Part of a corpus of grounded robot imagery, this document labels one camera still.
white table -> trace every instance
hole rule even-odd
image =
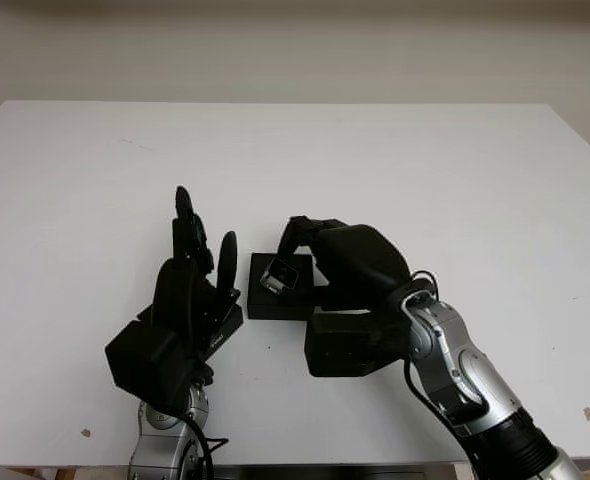
[[[178,184],[214,252],[237,232],[242,292],[290,215],[374,225],[590,456],[590,147],[549,107],[22,101],[0,108],[0,464],[128,463],[138,402],[103,348],[151,300]],[[400,364],[310,377],[304,328],[246,321],[212,359],[216,463],[463,458]]]

robotic hand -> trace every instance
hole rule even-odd
[[[314,376],[361,376],[405,361],[411,391],[462,446],[479,478],[581,479],[566,453],[534,424],[517,395],[471,341],[462,317],[439,300],[430,272],[411,274],[377,230],[338,220],[292,217],[261,284],[289,296],[297,272],[289,258],[308,246],[328,286],[317,288],[305,353]],[[417,369],[425,395],[413,385]]]
[[[128,480],[201,479],[203,460],[212,479],[211,452],[228,441],[202,433],[208,417],[203,387],[213,383],[206,360],[242,324],[233,286],[237,241],[234,232],[224,236],[217,285],[211,285],[206,275],[213,256],[183,187],[177,188],[175,204],[173,257],[160,269],[153,303],[106,347],[115,384],[142,400]],[[219,445],[209,447],[208,441]]]

wire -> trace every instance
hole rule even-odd
[[[210,452],[213,453],[218,448],[222,448],[224,445],[226,445],[229,440],[228,440],[228,438],[207,438],[206,441],[217,443],[217,445],[215,445],[214,447],[211,447],[211,449],[210,449]]]
[[[455,430],[448,420],[440,413],[437,408],[424,396],[422,393],[417,389],[415,384],[413,383],[413,379],[411,378],[411,362],[410,360],[404,360],[404,380],[406,380],[406,385],[408,385],[408,389],[411,393],[420,401],[422,404],[430,410],[430,412],[437,417],[437,419],[446,427],[446,429],[457,439],[457,435],[455,434]]]
[[[415,279],[415,277],[419,275],[424,275],[431,279],[431,282],[435,286],[435,300],[439,301],[439,287],[437,286],[437,279],[435,278],[435,275],[428,270],[417,270],[415,273],[413,273],[413,275],[411,275],[411,279]]]
[[[199,441],[199,445],[202,448],[202,452],[204,453],[204,463],[206,463],[206,478],[208,480],[215,480],[215,470],[213,469],[213,457],[211,456],[211,450],[208,446],[208,440],[204,436],[204,432],[202,432],[202,429],[199,428],[199,425],[197,425],[195,420],[193,420],[185,413],[180,415],[179,419],[186,423],[186,425],[188,425],[188,428],[193,430],[193,433]]]

white wall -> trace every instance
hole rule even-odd
[[[7,98],[548,103],[590,143],[590,0],[0,0]]]

small black box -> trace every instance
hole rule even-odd
[[[248,318],[254,320],[304,320],[313,315],[313,257],[311,255],[292,255],[288,264],[297,270],[295,288],[284,295],[268,291],[260,283],[266,267],[273,261],[273,253],[253,253],[251,272],[248,280],[246,309]]]

